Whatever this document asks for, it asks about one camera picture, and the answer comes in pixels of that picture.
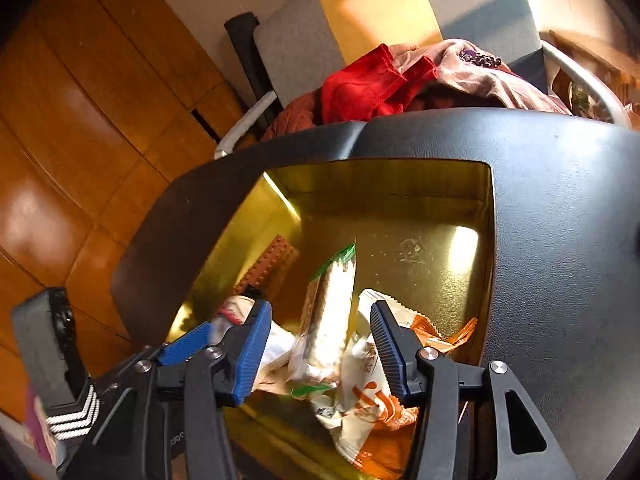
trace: clothing pile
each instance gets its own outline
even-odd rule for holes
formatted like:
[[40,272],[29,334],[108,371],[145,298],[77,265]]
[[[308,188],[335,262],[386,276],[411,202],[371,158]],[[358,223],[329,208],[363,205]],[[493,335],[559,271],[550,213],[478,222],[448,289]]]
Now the clothing pile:
[[262,140],[342,121],[432,108],[504,107],[571,115],[562,101],[466,40],[381,44],[292,102]]

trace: red garment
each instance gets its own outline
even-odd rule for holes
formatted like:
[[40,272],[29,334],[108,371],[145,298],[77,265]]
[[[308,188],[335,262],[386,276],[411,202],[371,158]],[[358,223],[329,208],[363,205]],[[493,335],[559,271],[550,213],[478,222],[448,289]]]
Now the red garment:
[[436,66],[428,57],[422,56],[401,75],[388,46],[381,44],[324,82],[322,124],[401,114],[434,79]]

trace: crumpled wrapper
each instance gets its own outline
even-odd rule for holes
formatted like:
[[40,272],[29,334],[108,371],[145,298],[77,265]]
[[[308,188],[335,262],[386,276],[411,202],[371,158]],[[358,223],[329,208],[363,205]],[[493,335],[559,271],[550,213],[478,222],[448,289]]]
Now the crumpled wrapper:
[[[371,305],[386,300],[396,321],[414,330],[423,345],[449,352],[469,340],[478,320],[449,338],[433,323],[394,298],[363,290],[358,312],[369,320]],[[360,471],[380,480],[402,476],[411,449],[418,408],[404,408],[389,390],[373,336],[353,337],[342,358],[335,399],[315,394],[310,402],[316,418],[326,427],[337,451]]]

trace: blue gripper pad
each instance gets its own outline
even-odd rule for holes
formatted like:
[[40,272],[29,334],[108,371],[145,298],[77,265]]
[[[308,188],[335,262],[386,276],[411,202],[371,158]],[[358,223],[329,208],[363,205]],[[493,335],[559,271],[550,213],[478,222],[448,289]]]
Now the blue gripper pad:
[[209,344],[211,323],[206,321],[167,346],[158,359],[162,366],[177,365]]
[[267,345],[267,338],[271,331],[271,303],[268,301],[257,301],[252,308],[247,320],[242,325],[229,329],[227,335],[231,336],[232,331],[239,328],[250,328],[244,340],[244,346],[238,360],[236,361],[236,382],[231,396],[236,406],[244,402],[254,386],[255,375],[258,373],[258,366]]
[[373,334],[373,341],[376,343],[380,362],[382,362],[382,368],[385,371],[386,382],[389,383],[389,389],[402,404],[402,400],[409,395],[404,359],[377,303],[371,305],[371,333]]

